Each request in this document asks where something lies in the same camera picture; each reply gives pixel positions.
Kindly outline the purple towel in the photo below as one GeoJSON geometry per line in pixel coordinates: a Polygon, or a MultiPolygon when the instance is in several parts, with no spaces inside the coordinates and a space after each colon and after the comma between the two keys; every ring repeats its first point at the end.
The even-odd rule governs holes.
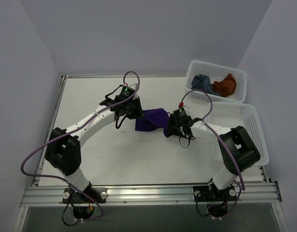
{"type": "Polygon", "coordinates": [[[157,129],[163,129],[165,137],[172,134],[168,132],[170,116],[163,108],[143,110],[143,117],[136,119],[135,131],[152,132],[157,129]]]}

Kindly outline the blue denim towel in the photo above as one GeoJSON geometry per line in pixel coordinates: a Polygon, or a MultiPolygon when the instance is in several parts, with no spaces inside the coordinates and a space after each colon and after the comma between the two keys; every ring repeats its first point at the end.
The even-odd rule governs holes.
{"type": "Polygon", "coordinates": [[[208,94],[221,96],[219,92],[213,90],[213,85],[211,84],[210,77],[203,74],[198,74],[194,76],[191,82],[191,89],[202,90],[208,94]]]}

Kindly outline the orange brown towel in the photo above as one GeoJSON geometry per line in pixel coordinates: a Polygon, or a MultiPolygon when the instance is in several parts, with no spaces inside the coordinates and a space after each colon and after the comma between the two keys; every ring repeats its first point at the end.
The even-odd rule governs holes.
{"type": "Polygon", "coordinates": [[[212,89],[218,92],[221,97],[228,97],[235,92],[236,85],[234,76],[229,73],[222,81],[214,81],[212,89]]]}

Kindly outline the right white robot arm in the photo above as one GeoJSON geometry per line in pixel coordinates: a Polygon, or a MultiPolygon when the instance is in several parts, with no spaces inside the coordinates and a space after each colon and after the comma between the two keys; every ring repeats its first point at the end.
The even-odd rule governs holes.
{"type": "Polygon", "coordinates": [[[167,132],[188,140],[204,139],[220,148],[223,167],[211,180],[211,186],[222,191],[240,179],[243,186],[242,173],[254,166],[261,158],[247,130],[243,126],[235,128],[210,124],[203,118],[192,118],[184,108],[170,113],[167,132]]]}

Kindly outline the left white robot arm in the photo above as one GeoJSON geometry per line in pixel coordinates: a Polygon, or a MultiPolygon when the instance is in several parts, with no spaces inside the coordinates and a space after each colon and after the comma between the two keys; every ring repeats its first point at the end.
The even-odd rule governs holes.
{"type": "Polygon", "coordinates": [[[84,176],[80,165],[81,148],[103,127],[117,121],[120,117],[136,119],[143,116],[138,84],[120,86],[121,92],[114,99],[105,96],[91,114],[66,129],[55,128],[50,135],[45,159],[63,175],[74,189],[87,192],[91,183],[84,176]]]}

